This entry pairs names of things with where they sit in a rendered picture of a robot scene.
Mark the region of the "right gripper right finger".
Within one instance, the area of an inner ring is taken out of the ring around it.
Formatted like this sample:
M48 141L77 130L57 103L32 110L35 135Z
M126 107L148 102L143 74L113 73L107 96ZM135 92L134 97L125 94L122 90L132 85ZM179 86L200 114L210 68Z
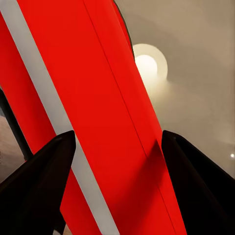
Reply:
M235 235L235 179L179 134L161 148L187 235Z

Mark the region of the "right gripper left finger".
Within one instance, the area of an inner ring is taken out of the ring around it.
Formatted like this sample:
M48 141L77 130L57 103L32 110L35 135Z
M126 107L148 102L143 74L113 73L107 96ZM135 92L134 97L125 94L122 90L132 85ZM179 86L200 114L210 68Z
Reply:
M0 235L53 235L75 150L62 133L0 184Z

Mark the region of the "radio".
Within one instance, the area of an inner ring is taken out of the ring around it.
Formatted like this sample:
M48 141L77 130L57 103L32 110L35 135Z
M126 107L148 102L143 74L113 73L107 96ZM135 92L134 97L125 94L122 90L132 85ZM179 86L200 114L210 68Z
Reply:
M73 235L187 235L114 0L0 0L0 106L26 162L74 131Z

